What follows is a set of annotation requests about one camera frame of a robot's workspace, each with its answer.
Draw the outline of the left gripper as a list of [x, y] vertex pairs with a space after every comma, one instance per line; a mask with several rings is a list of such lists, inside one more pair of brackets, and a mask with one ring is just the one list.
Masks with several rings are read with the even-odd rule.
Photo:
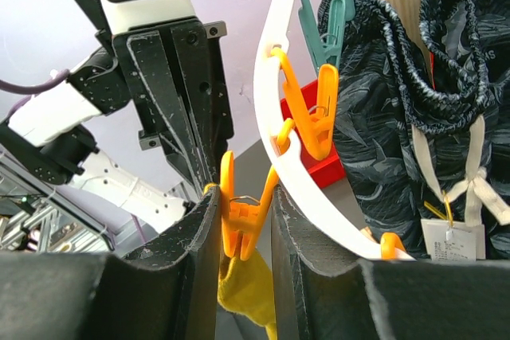
[[219, 182], [214, 149], [233, 137], [220, 39], [191, 0], [73, 0], [100, 47], [69, 77], [104, 115], [135, 105], [143, 137], [180, 149], [199, 192]]

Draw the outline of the yellow sock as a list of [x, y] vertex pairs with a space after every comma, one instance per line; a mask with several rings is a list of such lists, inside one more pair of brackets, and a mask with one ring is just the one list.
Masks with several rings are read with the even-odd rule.
[[248, 260], [222, 255], [218, 270], [219, 305], [263, 327], [268, 339], [277, 340], [273, 274], [258, 251]]

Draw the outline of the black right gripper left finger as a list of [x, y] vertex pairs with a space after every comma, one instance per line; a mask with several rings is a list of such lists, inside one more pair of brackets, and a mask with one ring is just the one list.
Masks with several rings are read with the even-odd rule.
[[124, 258], [4, 252], [4, 339], [212, 339], [220, 199], [210, 188], [180, 221]]

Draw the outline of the white round clip hanger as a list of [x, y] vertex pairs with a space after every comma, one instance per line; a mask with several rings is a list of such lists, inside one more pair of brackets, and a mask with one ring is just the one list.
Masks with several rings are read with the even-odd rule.
[[320, 33], [310, 1], [300, 0], [300, 24], [317, 75], [316, 102], [307, 105], [287, 56], [295, 1], [271, 1], [254, 66], [257, 125], [273, 169], [304, 217], [337, 244], [369, 260], [410, 260], [396, 234], [376, 243], [359, 231], [323, 194], [301, 161], [303, 150], [320, 161], [332, 149], [340, 51], [355, 6], [354, 0], [332, 0], [327, 31]]

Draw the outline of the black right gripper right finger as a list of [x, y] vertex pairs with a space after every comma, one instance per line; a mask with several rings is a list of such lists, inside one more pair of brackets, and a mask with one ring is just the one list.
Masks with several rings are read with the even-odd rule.
[[366, 260], [311, 224], [281, 187], [271, 230], [280, 339], [509, 336], [506, 261]]

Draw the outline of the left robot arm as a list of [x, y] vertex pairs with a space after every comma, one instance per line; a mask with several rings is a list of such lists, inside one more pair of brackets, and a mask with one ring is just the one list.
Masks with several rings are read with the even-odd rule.
[[192, 203], [124, 170], [84, 123], [134, 104], [143, 149], [160, 147], [197, 190], [216, 182], [233, 137], [226, 24], [201, 22], [191, 0], [74, 1], [100, 47], [45, 84], [14, 86], [29, 99], [2, 121], [1, 144], [36, 179], [94, 194], [162, 233]]

